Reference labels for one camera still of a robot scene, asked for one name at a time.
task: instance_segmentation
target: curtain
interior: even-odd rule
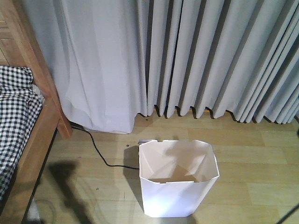
[[[67,118],[129,133],[137,113],[206,108],[291,122],[298,0],[23,0]]]

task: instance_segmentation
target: white trash bin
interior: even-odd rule
[[[219,177],[212,146],[152,140],[139,146],[144,213],[150,217],[191,215]]]

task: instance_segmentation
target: wooden floor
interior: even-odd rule
[[[93,133],[111,164],[138,166],[138,140],[211,143],[220,178],[196,212],[150,218],[142,210],[138,171],[105,166],[88,134],[57,134],[35,200],[45,224],[275,224],[299,203],[297,121],[244,124],[229,113],[169,119],[137,115],[131,134]],[[298,224],[299,211],[284,224]]]

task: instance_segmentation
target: black and white checkered fabric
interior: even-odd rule
[[[0,200],[42,108],[29,68],[0,66]]]

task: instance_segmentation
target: bed frame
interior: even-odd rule
[[[21,0],[0,0],[0,64],[30,67],[46,98],[0,216],[1,224],[17,224],[22,222],[56,128],[64,138],[72,133]]]

